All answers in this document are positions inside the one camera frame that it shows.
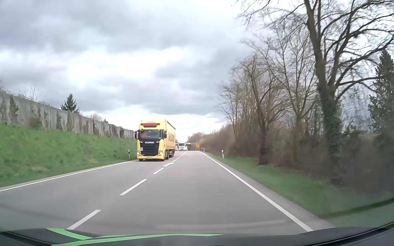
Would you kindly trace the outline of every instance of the windshield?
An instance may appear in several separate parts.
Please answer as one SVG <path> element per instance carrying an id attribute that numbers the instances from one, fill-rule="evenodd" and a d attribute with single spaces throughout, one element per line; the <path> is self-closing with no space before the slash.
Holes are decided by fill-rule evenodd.
<path id="1" fill-rule="evenodd" d="M 161 130 L 140 130 L 139 135 L 141 139 L 161 139 Z"/>
<path id="2" fill-rule="evenodd" d="M 394 0 L 0 0 L 1 230 L 392 221 Z"/>

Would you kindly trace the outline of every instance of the semi-trailer truck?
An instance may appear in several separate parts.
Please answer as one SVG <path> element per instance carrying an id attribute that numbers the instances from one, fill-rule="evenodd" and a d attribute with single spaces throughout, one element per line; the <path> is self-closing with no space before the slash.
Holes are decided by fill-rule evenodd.
<path id="1" fill-rule="evenodd" d="M 174 156 L 176 129 L 167 120 L 141 120 L 137 139 L 137 159 L 167 160 Z"/>
<path id="2" fill-rule="evenodd" d="M 179 151 L 187 151 L 188 148 L 183 142 L 179 142 Z"/>

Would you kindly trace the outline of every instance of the green grass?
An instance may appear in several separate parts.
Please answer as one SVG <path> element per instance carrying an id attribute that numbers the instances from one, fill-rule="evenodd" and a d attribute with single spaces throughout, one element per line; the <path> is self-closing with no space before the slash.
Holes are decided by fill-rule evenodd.
<path id="1" fill-rule="evenodd" d="M 135 159 L 136 142 L 0 124 L 0 187 Z"/>
<path id="2" fill-rule="evenodd" d="M 336 212 L 379 202 L 383 197 L 336 187 L 293 170 L 271 165 L 256 166 L 254 158 L 225 156 L 223 159 L 221 155 L 211 155 L 336 226 L 381 226 L 394 221 L 394 208 L 390 207 L 385 208 L 386 212 L 372 208 L 333 216 Z"/>

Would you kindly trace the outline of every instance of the white truck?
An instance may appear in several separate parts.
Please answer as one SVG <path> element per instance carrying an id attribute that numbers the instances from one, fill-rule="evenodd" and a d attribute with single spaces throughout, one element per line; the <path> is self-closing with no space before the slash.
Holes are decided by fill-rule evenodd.
<path id="1" fill-rule="evenodd" d="M 188 146 L 184 142 L 179 142 L 179 151 L 187 151 Z"/>

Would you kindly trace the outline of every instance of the evergreen tree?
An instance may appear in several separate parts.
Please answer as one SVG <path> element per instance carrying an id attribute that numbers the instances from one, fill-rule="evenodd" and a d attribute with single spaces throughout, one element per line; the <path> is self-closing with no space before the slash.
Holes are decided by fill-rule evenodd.
<path id="1" fill-rule="evenodd" d="M 66 101 L 64 104 L 60 105 L 60 108 L 65 111 L 70 111 L 73 113 L 79 113 L 80 110 L 77 108 L 77 103 L 74 100 L 74 97 L 72 96 L 72 93 L 69 94 L 68 98 L 66 98 Z"/>
<path id="2" fill-rule="evenodd" d="M 375 132 L 394 136 L 394 61 L 384 50 L 380 55 L 380 64 L 376 68 L 379 77 L 373 87 L 375 96 L 369 96 L 369 111 Z"/>

